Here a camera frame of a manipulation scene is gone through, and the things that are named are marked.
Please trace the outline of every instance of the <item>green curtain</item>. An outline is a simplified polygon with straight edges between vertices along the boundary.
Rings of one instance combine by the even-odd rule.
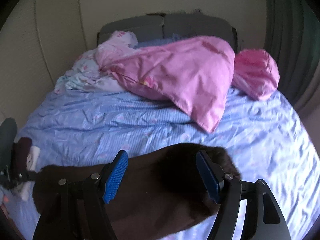
[[[305,0],[266,2],[267,31],[264,49],[278,64],[279,91],[294,106],[307,90],[318,66],[320,22]],[[314,92],[308,93],[306,102]]]

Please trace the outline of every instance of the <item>bolt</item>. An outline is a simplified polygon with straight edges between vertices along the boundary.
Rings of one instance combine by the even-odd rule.
[[[67,182],[66,179],[60,179],[59,182],[58,182],[58,184],[59,184],[59,185],[64,185],[64,184],[66,184],[66,182]]]
[[[258,183],[262,186],[267,184],[263,179],[258,179]]]
[[[232,180],[232,179],[233,179],[233,175],[230,174],[230,173],[227,173],[226,175],[224,175],[224,177],[225,177],[226,179],[229,179],[229,180]]]
[[[100,174],[99,173],[94,173],[90,177],[91,177],[91,179],[99,179],[100,178]]]

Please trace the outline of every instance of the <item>pink pillow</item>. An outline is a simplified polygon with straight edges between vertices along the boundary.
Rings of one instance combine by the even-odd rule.
[[[245,49],[235,56],[232,85],[254,100],[267,100],[280,79],[276,62],[264,49]]]
[[[142,48],[100,68],[135,94],[170,99],[204,130],[213,132],[224,112],[234,57],[226,41],[197,36]]]

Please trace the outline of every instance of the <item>bedding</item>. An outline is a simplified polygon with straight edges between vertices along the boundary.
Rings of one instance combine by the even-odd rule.
[[[127,90],[153,100],[170,99],[205,131],[217,127],[231,85],[235,53],[217,37],[197,36],[104,62],[109,51],[99,49],[101,71],[113,75]]]
[[[184,39],[187,39],[187,37],[182,37],[181,35],[178,35],[178,34],[172,34],[172,37],[166,38],[166,39],[156,39],[151,41],[138,42],[138,44],[134,48],[138,49],[138,48],[145,48],[145,47],[151,47],[151,46],[162,46],[175,41],[181,41]]]
[[[264,49],[244,49],[235,56],[232,85],[253,100],[266,100],[277,90],[280,75],[275,60]]]
[[[125,91],[112,76],[99,70],[97,60],[108,64],[111,60],[136,53],[139,50],[133,47],[137,45],[138,41],[133,33],[115,31],[110,39],[99,45],[97,49],[80,55],[72,69],[66,71],[65,75],[57,80],[54,91],[57,94],[64,93],[68,89],[80,89],[86,92]]]
[[[292,240],[301,240],[320,214],[320,161],[292,106],[278,91],[267,101],[252,101],[230,88],[223,117],[207,134],[170,101],[152,101],[130,92],[49,93],[19,137],[41,149],[36,171],[50,165],[92,166],[109,163],[126,150],[130,157],[168,145],[193,142],[222,146],[247,181],[264,179],[286,218]],[[28,201],[10,191],[5,203],[26,240],[39,214],[32,191]],[[240,239],[242,201],[234,239]],[[165,240],[206,239],[215,216]]]

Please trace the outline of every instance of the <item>crumpled blanket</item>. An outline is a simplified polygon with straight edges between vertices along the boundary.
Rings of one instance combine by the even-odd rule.
[[[126,91],[113,76],[99,70],[97,61],[99,64],[105,65],[116,58],[135,53],[138,50],[131,47],[137,46],[137,44],[137,38],[133,33],[114,32],[110,39],[98,46],[98,48],[80,55],[72,69],[66,71],[65,75],[57,80],[54,92],[61,94],[66,89],[79,89],[85,92]]]

